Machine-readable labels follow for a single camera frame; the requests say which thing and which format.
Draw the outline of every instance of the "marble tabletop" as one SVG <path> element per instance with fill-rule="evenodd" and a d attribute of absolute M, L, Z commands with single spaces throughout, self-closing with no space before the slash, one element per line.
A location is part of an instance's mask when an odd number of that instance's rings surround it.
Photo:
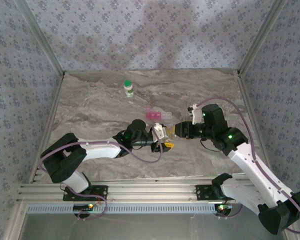
<path fill-rule="evenodd" d="M 124 81 L 133 83 L 134 96 L 126 97 Z M 221 69 L 171 69 L 142 71 L 78 72 L 66 74 L 59 94 L 59 103 L 49 144 L 65 133 L 77 138 L 103 140 L 125 130 L 134 119 L 146 121 L 147 106 L 157 111 L 172 112 L 172 119 L 161 121 L 173 126 L 191 121 L 187 107 L 215 96 L 232 100 L 242 110 L 251 126 L 233 71 Z M 222 100 L 211 101 L 222 108 L 230 127 L 248 132 L 236 110 Z M 241 169 L 222 152 L 203 148 L 199 139 L 174 138 L 174 148 L 162 155 L 158 163 L 141 162 L 131 155 L 122 158 L 97 158 L 83 162 L 78 170 L 91 181 L 176 176 L 215 176 L 221 173 L 241 173 Z M 208 148 L 213 144 L 204 142 Z M 133 150 L 149 161 L 158 158 L 150 147 Z M 50 182 L 44 175 L 41 182 Z"/>

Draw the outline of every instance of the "pill bottle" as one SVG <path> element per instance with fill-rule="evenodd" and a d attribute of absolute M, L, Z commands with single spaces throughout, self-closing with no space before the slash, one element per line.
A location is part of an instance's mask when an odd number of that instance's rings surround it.
<path fill-rule="evenodd" d="M 128 98 L 131 98 L 134 95 L 133 85 L 130 80 L 124 82 L 124 92 Z"/>

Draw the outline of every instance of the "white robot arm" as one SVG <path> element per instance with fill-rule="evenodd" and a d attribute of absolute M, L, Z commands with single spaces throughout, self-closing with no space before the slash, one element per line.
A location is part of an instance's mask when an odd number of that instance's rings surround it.
<path fill-rule="evenodd" d="M 252 152 L 251 144 L 239 129 L 228 127 L 223 111 L 217 104 L 206 105 L 200 110 L 194 104 L 188 111 L 195 120 L 178 123 L 175 134 L 182 138 L 211 140 L 217 149 L 243 170 L 257 189 L 253 191 L 224 173 L 212 181 L 212 189 L 217 196 L 235 199 L 252 210 L 273 234 L 278 234 L 300 219 L 300 211 L 292 202 L 300 207 L 300 192 L 293 193 L 274 175 Z M 204 123 L 199 123 L 202 116 Z"/>
<path fill-rule="evenodd" d="M 53 183 L 64 183 L 74 192 L 82 193 L 91 185 L 87 177 L 77 171 L 82 162 L 97 158 L 120 158 L 131 153 L 135 146 L 151 146 L 152 152 L 160 152 L 161 149 L 167 152 L 172 146 L 161 142 L 167 138 L 163 125 L 155 123 L 150 132 L 146 132 L 146 123 L 136 119 L 126 130 L 106 140 L 85 140 L 67 133 L 41 154 L 41 163 Z"/>
<path fill-rule="evenodd" d="M 188 111 L 195 120 L 176 124 L 175 134 L 181 138 L 211 140 L 217 149 L 243 170 L 257 189 L 253 191 L 224 173 L 212 181 L 212 189 L 219 199 L 237 200 L 257 214 L 263 226 L 273 234 L 278 234 L 300 219 L 300 210 L 292 203 L 294 201 L 300 208 L 300 192 L 293 193 L 257 155 L 253 157 L 255 153 L 252 153 L 248 139 L 239 129 L 228 127 L 217 104 L 206 105 L 201 110 L 194 104 Z M 67 133 L 41 154 L 41 162 L 53 183 L 64 183 L 74 192 L 86 194 L 91 183 L 77 171 L 81 162 L 96 158 L 120 158 L 131 153 L 133 146 L 151 146 L 152 152 L 167 152 L 172 148 L 161 143 L 161 140 L 168 138 L 163 125 L 156 123 L 150 132 L 145 129 L 146 124 L 136 119 L 125 131 L 106 140 L 78 139 L 73 133 Z"/>

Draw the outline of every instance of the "cable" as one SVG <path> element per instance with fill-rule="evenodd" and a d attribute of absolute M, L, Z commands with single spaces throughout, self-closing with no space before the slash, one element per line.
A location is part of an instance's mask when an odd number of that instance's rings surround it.
<path fill-rule="evenodd" d="M 62 189 L 61 185 L 62 185 L 62 183 L 60 183 L 60 186 L 59 186 L 60 190 L 63 191 L 63 192 L 65 192 L 66 188 Z"/>
<path fill-rule="evenodd" d="M 252 157 L 253 157 L 253 160 L 256 164 L 256 166 L 258 167 L 258 169 L 260 170 L 260 172 L 262 172 L 262 174 L 269 180 L 269 182 L 271 182 L 275 188 L 280 191 L 287 199 L 289 199 L 289 201 L 296 207 L 296 209 L 298 209 L 298 211 L 300 212 L 300 206 L 296 203 L 295 200 L 293 200 L 292 197 L 290 197 L 284 190 L 281 189 L 281 187 L 279 185 L 277 185 L 275 183 L 275 181 L 272 180 L 272 178 L 265 172 L 265 170 L 261 167 L 260 163 L 258 162 L 257 160 L 257 157 L 256 157 L 256 150 L 255 150 L 255 142 L 254 142 L 254 139 L 253 139 L 253 136 L 252 136 L 252 132 L 248 126 L 248 123 L 244 117 L 244 115 L 242 114 L 241 110 L 238 108 L 238 106 L 232 102 L 231 100 L 223 97 L 223 96 L 212 96 L 212 97 L 209 97 L 203 101 L 201 101 L 200 103 L 198 103 L 196 106 L 199 107 L 200 105 L 210 101 L 210 100 L 224 100 L 224 101 L 227 101 L 228 103 L 230 103 L 238 112 L 238 114 L 240 115 L 245 127 L 246 127 L 246 130 L 248 131 L 248 134 L 249 134 L 249 138 L 250 138 L 250 141 L 251 141 L 251 153 L 252 153 Z M 295 231 L 295 230 L 292 230 L 290 228 L 286 228 L 289 232 L 292 232 L 294 234 L 300 234 L 300 231 Z"/>
<path fill-rule="evenodd" d="M 221 150 L 213 150 L 213 149 L 209 149 L 209 148 L 207 148 L 204 144 L 203 144 L 203 142 L 202 142 L 202 140 L 200 139 L 200 143 L 201 143 L 201 145 L 202 145 L 202 147 L 204 147 L 205 149 L 207 149 L 207 150 L 209 150 L 209 151 L 212 151 L 212 152 L 215 152 L 215 153 L 218 153 L 218 152 L 220 152 Z"/>
<path fill-rule="evenodd" d="M 134 148 L 133 146 L 132 146 L 132 149 L 133 150 L 140 150 L 140 149 L 142 149 L 144 146 L 141 146 L 141 147 L 139 147 L 139 148 Z"/>
<path fill-rule="evenodd" d="M 160 155 L 159 155 L 158 159 L 155 160 L 155 161 L 147 161 L 147 160 L 144 160 L 144 159 L 138 157 L 137 155 L 135 155 L 134 153 L 132 153 L 132 152 L 131 152 L 128 148 L 126 148 L 125 146 L 123 146 L 123 145 L 121 145 L 121 144 L 119 144 L 119 143 L 117 143 L 117 142 L 114 142 L 114 141 L 90 141 L 90 142 L 78 141 L 78 142 L 73 142 L 73 143 L 66 144 L 66 145 L 64 145 L 64 146 L 61 146 L 61 147 L 59 147 L 59 148 L 57 148 L 57 149 L 55 149 L 55 150 L 53 150 L 53 151 L 47 153 L 46 155 L 44 155 L 44 156 L 39 160 L 38 167 L 39 167 L 42 171 L 44 171 L 45 173 L 47 173 L 47 170 L 44 169 L 43 166 L 42 166 L 42 165 L 43 165 L 43 161 L 44 161 L 45 159 L 47 159 L 47 158 L 50 157 L 51 155 L 53 155 L 53 154 L 55 154 L 55 153 L 57 153 L 57 152 L 59 152 L 59 151 L 61 151 L 61 150 L 64 150 L 64 149 L 66 149 L 66 148 L 68 148 L 68 147 L 75 146 L 75 145 L 81 145 L 81 144 L 84 144 L 84 145 L 85 145 L 85 144 L 91 144 L 91 145 L 101 145 L 101 144 L 107 144 L 107 145 L 108 145 L 108 144 L 112 144 L 112 145 L 115 145 L 115 146 L 118 146 L 118 147 L 123 148 L 123 149 L 126 150 L 128 153 L 130 153 L 133 157 L 135 157 L 136 159 L 138 159 L 138 160 L 140 160 L 140 161 L 142 161 L 142 162 L 144 162 L 144 163 L 151 163 L 151 164 L 154 164 L 154 163 L 157 163 L 157 162 L 161 159 L 162 154 L 163 154 L 163 147 L 162 147 L 162 145 L 161 145 L 162 143 L 161 143 L 161 141 L 160 141 L 160 139 L 159 139 L 157 133 L 156 133 L 154 130 L 152 130 L 152 132 L 153 132 L 155 138 L 157 139 L 158 144 L 159 144 L 159 147 L 160 147 Z M 106 213 L 106 211 L 107 211 L 107 209 L 108 209 L 108 202 L 107 202 L 107 200 L 106 200 L 104 197 L 102 197 L 102 196 L 100 196 L 100 195 L 94 195 L 94 194 L 81 194 L 81 193 L 75 192 L 75 191 L 74 191 L 71 187 L 69 187 L 69 186 L 68 186 L 68 188 L 69 188 L 69 190 L 70 190 L 73 194 L 75 194 L 75 195 L 77 195 L 77 196 L 79 196 L 79 197 L 99 198 L 99 199 L 102 199 L 102 200 L 104 201 L 104 203 L 105 203 L 104 210 L 103 210 L 100 214 L 98 214 L 98 215 L 96 215 L 96 216 L 90 216 L 90 217 L 88 217 L 88 218 L 83 218 L 83 221 L 85 221 L 86 219 L 87 219 L 87 220 L 93 220 L 93 219 L 100 218 L 101 216 L 103 216 L 103 215 Z M 80 212 L 80 213 L 78 214 L 78 216 L 77 216 L 78 219 L 81 219 L 81 218 L 80 218 L 80 215 L 83 214 L 83 213 L 86 213 L 86 214 L 89 214 L 89 215 L 90 215 L 89 212 Z"/>
<path fill-rule="evenodd" d="M 73 190 L 73 189 L 72 189 L 71 187 L 69 187 L 69 186 L 68 186 L 68 189 L 69 189 L 74 195 L 77 195 L 77 196 L 79 196 L 79 197 L 87 197 L 87 198 L 90 197 L 90 198 L 102 199 L 102 200 L 104 201 L 104 203 L 105 203 L 104 209 L 103 209 L 103 211 L 102 211 L 100 214 L 97 214 L 97 215 L 94 215 L 94 216 L 89 216 L 89 217 L 87 217 L 87 218 L 83 218 L 83 219 L 82 219 L 83 221 L 85 221 L 85 220 L 98 219 L 98 218 L 102 217 L 102 216 L 106 213 L 106 211 L 107 211 L 107 209 L 108 209 L 108 202 L 107 202 L 107 200 L 106 200 L 103 196 L 96 195 L 96 194 L 81 194 L 81 193 L 77 193 L 77 192 L 75 192 L 75 190 Z M 81 218 L 80 218 L 80 215 L 81 215 L 81 214 L 88 214 L 88 215 L 91 215 L 91 213 L 88 212 L 88 211 L 82 211 L 82 212 L 79 212 L 79 213 L 78 213 L 78 216 L 77 216 L 77 219 L 78 219 L 78 220 L 81 219 Z"/>
<path fill-rule="evenodd" d="M 40 168 L 40 170 L 42 170 L 43 172 L 47 173 L 47 170 L 43 168 L 42 164 L 43 164 L 43 161 L 46 160 L 48 157 L 52 156 L 53 154 L 61 151 L 61 150 L 64 150 L 66 148 L 69 148 L 69 147 L 72 147 L 72 146 L 75 146 L 75 145 L 102 145 L 102 144 L 107 144 L 107 145 L 115 145 L 115 146 L 118 146 L 120 148 L 123 148 L 124 150 L 126 150 L 129 154 L 131 154 L 134 158 L 144 162 L 144 163 L 149 163 L 149 164 L 154 164 L 154 163 L 157 163 L 161 157 L 162 157 L 162 154 L 164 152 L 163 148 L 162 148 L 162 143 L 157 135 L 157 133 L 152 130 L 152 133 L 154 134 L 155 138 L 157 139 L 158 141 L 158 144 L 159 144 L 159 147 L 160 147 L 160 155 L 158 157 L 157 160 L 155 161 L 148 161 L 148 160 L 144 160 L 140 157 L 138 157 L 137 155 L 135 155 L 133 152 L 131 152 L 128 148 L 126 148 L 125 146 L 121 145 L 120 143 L 117 143 L 117 142 L 114 142 L 114 141 L 77 141 L 77 142 L 72 142 L 72 143 L 68 143 L 64 146 L 61 146 L 61 147 L 58 147 L 57 149 L 47 153 L 46 155 L 44 155 L 38 162 L 38 167 Z"/>

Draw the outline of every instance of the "wall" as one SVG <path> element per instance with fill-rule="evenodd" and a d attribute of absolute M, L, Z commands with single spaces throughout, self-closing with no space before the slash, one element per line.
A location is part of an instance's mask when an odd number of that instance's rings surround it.
<path fill-rule="evenodd" d="M 237 69 L 273 0 L 27 0 L 63 70 Z"/>
<path fill-rule="evenodd" d="M 13 1 L 0 0 L 0 239 L 29 180 L 58 77 Z"/>
<path fill-rule="evenodd" d="M 300 191 L 300 0 L 284 7 L 244 79 L 273 170 Z"/>

